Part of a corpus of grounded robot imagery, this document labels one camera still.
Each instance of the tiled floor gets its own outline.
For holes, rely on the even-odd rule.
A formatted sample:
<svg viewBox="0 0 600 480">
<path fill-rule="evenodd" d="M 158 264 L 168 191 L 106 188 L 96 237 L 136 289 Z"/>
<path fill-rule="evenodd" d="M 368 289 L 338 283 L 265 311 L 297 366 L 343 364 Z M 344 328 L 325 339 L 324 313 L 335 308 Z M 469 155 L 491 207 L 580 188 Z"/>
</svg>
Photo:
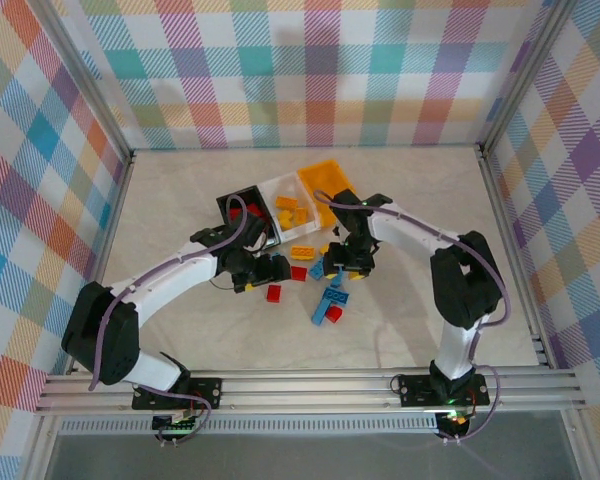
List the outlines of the tiled floor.
<svg viewBox="0 0 600 480">
<path fill-rule="evenodd" d="M 362 197 L 381 192 L 442 228 L 482 232 L 510 288 L 514 314 L 485 333 L 477 360 L 537 363 L 471 148 L 141 152 L 105 281 L 150 267 L 192 233 L 218 225 L 216 197 L 328 158 L 338 160 Z M 296 243 L 320 247 L 329 238 L 320 232 Z M 286 244 L 280 251 L 288 249 Z M 205 283 L 159 311 L 143 327 L 142 345 L 192 369 L 427 366 L 442 328 L 428 264 L 382 245 L 376 265 L 364 281 L 345 283 L 351 296 L 337 325 L 318 328 L 310 321 L 326 281 L 285 282 L 278 305 L 265 301 L 266 287 L 236 295 Z M 230 278 L 216 283 L 229 286 Z"/>
</svg>

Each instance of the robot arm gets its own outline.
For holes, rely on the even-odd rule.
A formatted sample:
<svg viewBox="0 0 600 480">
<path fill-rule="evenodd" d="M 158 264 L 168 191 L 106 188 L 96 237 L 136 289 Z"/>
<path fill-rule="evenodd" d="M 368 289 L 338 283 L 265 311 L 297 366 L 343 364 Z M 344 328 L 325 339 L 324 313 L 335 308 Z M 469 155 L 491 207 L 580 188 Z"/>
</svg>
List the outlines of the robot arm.
<svg viewBox="0 0 600 480">
<path fill-rule="evenodd" d="M 497 273 L 485 238 L 478 232 L 458 235 L 443 231 L 407 214 L 380 194 L 362 202 L 353 192 L 345 190 L 337 194 L 333 202 L 354 208 L 331 206 L 338 219 L 336 233 L 344 229 L 348 236 L 342 243 L 330 244 L 324 260 L 325 274 L 343 269 L 369 275 L 375 267 L 373 254 L 380 242 L 428 261 L 435 304 L 445 320 L 440 348 L 430 365 L 431 387 L 443 402 L 462 394 L 475 371 L 472 350 L 480 325 L 488 321 L 502 295 L 481 264 L 446 239 L 456 240 L 478 252 Z M 364 207 L 381 207 L 382 211 Z M 401 218 L 404 216 L 415 222 L 405 221 Z"/>
<path fill-rule="evenodd" d="M 78 295 L 62 339 L 62 348 L 93 372 L 97 332 L 107 308 L 128 291 L 111 311 L 106 328 L 98 380 L 105 385 L 125 381 L 160 391 L 187 392 L 189 372 L 176 360 L 154 356 L 140 349 L 139 329 L 163 306 L 188 289 L 229 272 L 236 293 L 247 285 L 262 285 L 291 278 L 283 256 L 258 255 L 266 241 L 263 220 L 248 214 L 245 226 L 231 243 L 211 252 L 235 233 L 238 217 L 231 225 L 204 229 L 158 266 L 108 288 L 97 282 L 86 285 Z M 207 253 L 196 255 L 196 252 Z"/>
</svg>

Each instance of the enclosure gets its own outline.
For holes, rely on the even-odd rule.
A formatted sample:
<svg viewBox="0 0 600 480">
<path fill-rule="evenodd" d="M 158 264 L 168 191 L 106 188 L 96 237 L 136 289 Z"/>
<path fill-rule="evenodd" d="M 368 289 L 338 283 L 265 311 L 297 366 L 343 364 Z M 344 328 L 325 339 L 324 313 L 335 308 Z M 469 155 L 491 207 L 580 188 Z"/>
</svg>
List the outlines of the enclosure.
<svg viewBox="0 0 600 480">
<path fill-rule="evenodd" d="M 199 438 L 164 452 L 131 385 L 89 393 L 60 348 L 78 293 L 158 264 L 254 185 L 266 253 L 335 242 L 296 177 L 331 159 L 360 198 L 486 237 L 512 300 L 476 353 L 502 376 L 494 420 L 443 447 L 392 393 L 444 321 L 428 259 L 382 242 L 337 323 L 312 323 L 313 278 L 276 304 L 222 274 L 160 309 L 143 350 L 223 381 Z M 307 223 L 281 227 L 283 194 Z M 423 478 L 600 478 L 600 0 L 0 2 L 0 478 L 398 478 L 403 458 Z"/>
</svg>

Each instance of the yellow lego brick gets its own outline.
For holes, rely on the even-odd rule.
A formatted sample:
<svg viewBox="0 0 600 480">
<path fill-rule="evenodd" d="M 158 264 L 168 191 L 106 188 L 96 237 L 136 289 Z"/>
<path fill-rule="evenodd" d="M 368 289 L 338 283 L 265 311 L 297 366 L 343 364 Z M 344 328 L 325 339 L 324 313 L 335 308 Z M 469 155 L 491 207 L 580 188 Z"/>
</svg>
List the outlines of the yellow lego brick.
<svg viewBox="0 0 600 480">
<path fill-rule="evenodd" d="M 291 258 L 294 260 L 313 260 L 316 257 L 316 249 L 304 245 L 294 245 L 291 247 Z"/>
<path fill-rule="evenodd" d="M 296 225 L 304 225 L 307 223 L 307 209 L 304 207 L 296 208 L 294 212 L 294 218 Z"/>
<path fill-rule="evenodd" d="M 298 206 L 298 199 L 292 197 L 276 197 L 276 207 L 286 210 L 295 210 Z"/>
<path fill-rule="evenodd" d="M 280 228 L 282 228 L 282 230 L 289 230 L 293 228 L 291 218 L 293 218 L 293 213 L 291 213 L 289 210 L 283 210 L 278 214 L 278 222 L 280 223 Z"/>
</svg>

